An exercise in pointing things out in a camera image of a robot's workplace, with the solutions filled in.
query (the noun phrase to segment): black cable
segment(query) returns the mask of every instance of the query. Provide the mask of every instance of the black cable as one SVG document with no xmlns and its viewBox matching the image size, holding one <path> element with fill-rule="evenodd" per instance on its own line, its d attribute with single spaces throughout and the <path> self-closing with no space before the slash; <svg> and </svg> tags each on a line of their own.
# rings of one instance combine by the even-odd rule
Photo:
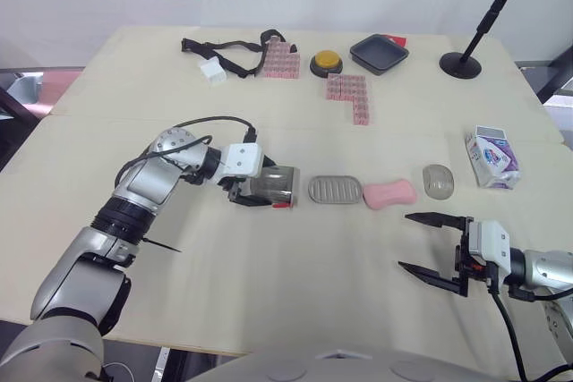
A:
<svg viewBox="0 0 573 382">
<path fill-rule="evenodd" d="M 177 125 L 174 125 L 174 127 L 186 127 L 187 125 L 206 123 L 207 121 L 218 121 L 218 120 L 236 121 L 238 123 L 246 125 L 249 128 L 254 129 L 254 126 L 248 121 L 244 120 L 243 118 L 239 118 L 238 116 L 228 116 L 228 115 L 206 116 L 205 118 L 197 118 L 196 120 L 190 120 L 190 121 L 185 121 L 184 123 L 179 123 Z"/>
<path fill-rule="evenodd" d="M 568 290 L 561 291 L 560 293 L 551 294 L 551 295 L 535 295 L 535 299 L 538 301 L 554 301 L 558 299 L 562 299 L 563 297 L 567 297 L 568 295 L 573 294 L 573 288 L 569 288 Z"/>
<path fill-rule="evenodd" d="M 505 327 L 508 329 L 511 348 L 513 349 L 513 355 L 516 357 L 517 372 L 519 373 L 519 378 L 522 382 L 527 382 L 526 369 L 523 366 L 521 351 L 519 350 L 519 344 L 517 343 L 516 330 L 511 323 L 511 319 L 509 319 L 508 312 L 506 311 L 505 306 L 503 306 L 500 296 L 496 293 L 490 293 L 490 295 L 492 296 L 493 301 L 495 301 L 495 305 L 498 307 L 498 310 L 500 310 L 503 322 L 505 322 Z"/>
<path fill-rule="evenodd" d="M 202 138 L 199 138 L 197 140 L 194 140 L 193 142 L 189 142 L 185 145 L 182 145 L 181 147 L 177 147 L 174 149 L 168 149 L 166 151 L 160 151 L 160 152 L 150 152 L 147 154 L 143 154 L 139 157 L 134 158 L 133 160 L 128 161 L 127 163 L 125 163 L 121 169 L 119 169 L 119 172 L 117 172 L 117 175 L 115 176 L 115 186 L 117 187 L 117 185 L 119 185 L 120 181 L 122 180 L 122 176 L 124 176 L 124 173 L 127 169 L 129 169 L 130 167 L 133 167 L 134 165 L 136 165 L 137 163 L 139 163 L 140 161 L 143 160 L 148 160 L 150 158 L 155 158 L 155 157 L 163 157 L 163 156 L 167 156 L 169 154 L 173 154 L 175 152 L 179 152 L 179 151 L 183 151 L 184 149 L 188 149 L 190 147 L 194 147 L 195 145 L 199 145 L 200 143 L 204 143 L 206 145 L 209 145 L 211 143 L 211 141 L 213 140 L 213 137 L 208 134 L 206 136 L 203 136 Z"/>
<path fill-rule="evenodd" d="M 505 322 L 505 327 L 508 329 L 509 340 L 511 341 L 511 348 L 513 349 L 513 355 L 516 358 L 517 372 L 519 373 L 519 379 L 521 380 L 521 382 L 529 382 L 526 376 L 526 369 L 523 365 L 523 358 L 521 357 L 521 351 L 519 350 L 519 343 L 517 342 L 516 330 L 513 327 L 511 319 L 509 318 L 509 314 L 505 309 L 505 306 L 501 302 L 500 296 L 496 293 L 490 293 L 490 295 L 492 296 L 493 301 L 495 301 L 495 305 L 498 307 L 498 310 L 500 311 L 501 317 L 503 318 L 503 322 Z M 571 370 L 571 366 L 568 364 L 563 364 L 562 366 L 549 370 L 547 373 L 541 375 L 539 378 L 534 379 L 531 382 L 547 382 L 551 378 L 554 378 L 557 375 L 567 370 Z"/>
</svg>

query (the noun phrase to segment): stand base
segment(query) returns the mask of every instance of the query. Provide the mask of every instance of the stand base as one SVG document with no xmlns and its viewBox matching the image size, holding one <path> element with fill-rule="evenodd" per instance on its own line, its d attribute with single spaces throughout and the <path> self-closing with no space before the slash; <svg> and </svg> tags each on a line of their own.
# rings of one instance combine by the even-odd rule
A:
<svg viewBox="0 0 573 382">
<path fill-rule="evenodd" d="M 459 59 L 462 55 L 462 53 L 444 54 L 440 59 L 440 67 L 445 73 L 455 78 L 471 80 L 480 74 L 482 66 L 473 57 L 468 57 L 465 63 L 460 63 Z"/>
</svg>

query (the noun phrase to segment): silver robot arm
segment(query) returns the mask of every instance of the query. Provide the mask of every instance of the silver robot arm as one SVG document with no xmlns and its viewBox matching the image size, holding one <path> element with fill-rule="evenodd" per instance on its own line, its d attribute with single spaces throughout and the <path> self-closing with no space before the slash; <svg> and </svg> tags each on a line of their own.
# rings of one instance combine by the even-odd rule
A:
<svg viewBox="0 0 573 382">
<path fill-rule="evenodd" d="M 153 156 L 166 150 L 171 152 Z M 39 287 L 30 312 L 34 322 L 0 360 L 0 380 L 106 380 L 101 336 L 115 326 L 130 292 L 124 270 L 179 179 L 230 180 L 236 197 L 233 180 L 258 176 L 264 158 L 256 143 L 218 150 L 182 128 L 161 133 L 148 154 L 125 170 L 109 201 Z"/>
<path fill-rule="evenodd" d="M 573 362 L 573 253 L 512 250 L 511 261 L 509 296 L 543 303 L 549 331 L 565 361 Z"/>
</svg>

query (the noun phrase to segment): white block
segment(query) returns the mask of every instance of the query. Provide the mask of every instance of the white block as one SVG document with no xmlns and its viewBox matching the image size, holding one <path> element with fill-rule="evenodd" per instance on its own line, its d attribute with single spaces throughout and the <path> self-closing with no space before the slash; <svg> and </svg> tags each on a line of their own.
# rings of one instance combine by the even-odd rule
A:
<svg viewBox="0 0 573 382">
<path fill-rule="evenodd" d="M 221 82 L 225 82 L 227 80 L 225 69 L 223 69 L 218 63 L 217 57 L 211 57 L 209 60 L 203 60 L 202 62 L 199 62 L 199 67 L 211 85 L 220 84 Z"/>
</svg>

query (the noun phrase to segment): white tabletop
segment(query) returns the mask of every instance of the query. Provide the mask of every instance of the white tabletop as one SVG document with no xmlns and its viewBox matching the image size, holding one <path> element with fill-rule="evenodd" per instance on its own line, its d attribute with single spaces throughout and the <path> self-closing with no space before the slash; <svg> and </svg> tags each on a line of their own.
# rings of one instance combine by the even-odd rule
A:
<svg viewBox="0 0 573 382">
<path fill-rule="evenodd" d="M 202 57 L 182 53 L 182 38 L 200 42 L 258 42 L 259 30 L 188 27 L 126 27 L 101 48 L 82 76 L 68 89 L 55 115 L 158 119 L 177 123 L 207 115 L 239 115 L 262 126 L 353 130 L 350 104 L 324 101 L 324 80 L 311 74 L 314 54 L 333 49 L 347 74 L 367 77 L 371 127 L 381 131 L 443 137 L 457 136 L 477 124 L 499 126 L 509 138 L 563 142 L 552 120 L 495 39 L 485 38 L 475 50 L 483 71 L 464 81 L 441 71 L 442 54 L 465 48 L 468 38 L 406 35 L 409 57 L 375 76 L 355 64 L 349 48 L 368 35 L 282 31 L 301 54 L 299 80 L 249 77 L 229 73 L 229 82 L 212 88 L 197 63 Z M 244 68 L 260 54 L 236 47 L 221 51 Z"/>
<path fill-rule="evenodd" d="M 440 211 L 494 218 L 514 246 L 567 249 L 571 152 L 558 143 L 515 140 L 523 171 L 517 188 L 480 190 L 459 133 L 337 129 L 342 122 L 338 118 L 329 130 L 259 129 L 269 156 L 301 170 L 293 209 L 243 208 L 229 203 L 217 186 L 181 183 L 149 237 L 183 253 L 141 246 L 128 270 L 132 293 L 108 337 L 218 352 L 339 340 L 515 377 L 507 333 L 484 285 L 472 283 L 470 297 L 461 298 L 423 284 L 397 264 L 404 260 L 453 275 L 459 232 L 419 225 L 403 215 Z M 5 297 L 0 318 L 29 322 L 38 285 L 106 201 L 117 169 L 171 123 L 81 116 L 51 116 L 40 123 L 0 173 L 0 297 Z M 213 134 L 214 145 L 243 136 L 239 125 L 228 123 L 193 129 Z M 456 189 L 450 199 L 423 194 L 421 172 L 430 163 L 453 171 Z M 382 211 L 363 203 L 318 205 L 306 194 L 316 174 L 352 174 L 362 183 L 405 178 L 419 200 Z M 541 306 L 508 305 L 529 374 L 560 364 Z"/>
</svg>

